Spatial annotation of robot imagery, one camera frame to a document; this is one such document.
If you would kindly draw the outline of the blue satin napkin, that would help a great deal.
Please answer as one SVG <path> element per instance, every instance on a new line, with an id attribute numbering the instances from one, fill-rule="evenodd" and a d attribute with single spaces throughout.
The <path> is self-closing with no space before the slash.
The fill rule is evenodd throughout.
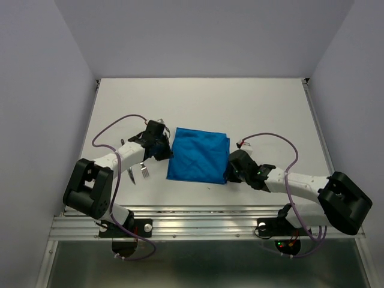
<path id="1" fill-rule="evenodd" d="M 225 184 L 230 139 L 225 133 L 176 129 L 168 180 Z"/>

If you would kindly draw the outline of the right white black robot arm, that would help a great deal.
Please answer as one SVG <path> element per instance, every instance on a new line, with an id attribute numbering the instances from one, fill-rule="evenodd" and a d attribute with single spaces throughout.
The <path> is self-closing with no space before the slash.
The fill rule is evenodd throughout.
<path id="1" fill-rule="evenodd" d="M 244 150 L 229 155 L 227 179 L 244 182 L 255 190 L 284 193 L 289 203 L 273 221 L 266 221 L 265 233 L 290 234 L 295 229 L 332 226 L 343 234 L 356 235 L 373 203 L 345 174 L 309 176 L 287 173 L 274 165 L 258 165 Z"/>

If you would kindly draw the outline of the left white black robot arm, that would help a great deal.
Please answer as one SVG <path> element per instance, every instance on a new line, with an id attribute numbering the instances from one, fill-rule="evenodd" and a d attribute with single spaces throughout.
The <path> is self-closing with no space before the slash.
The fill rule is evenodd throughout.
<path id="1" fill-rule="evenodd" d="M 143 132 L 129 138 L 120 148 L 94 159 L 78 160 L 63 195 L 63 203 L 95 220 L 110 222 L 119 236 L 135 231 L 134 214 L 115 203 L 112 196 L 114 179 L 123 171 L 149 158 L 157 161 L 173 157 L 162 120 L 149 120 Z"/>

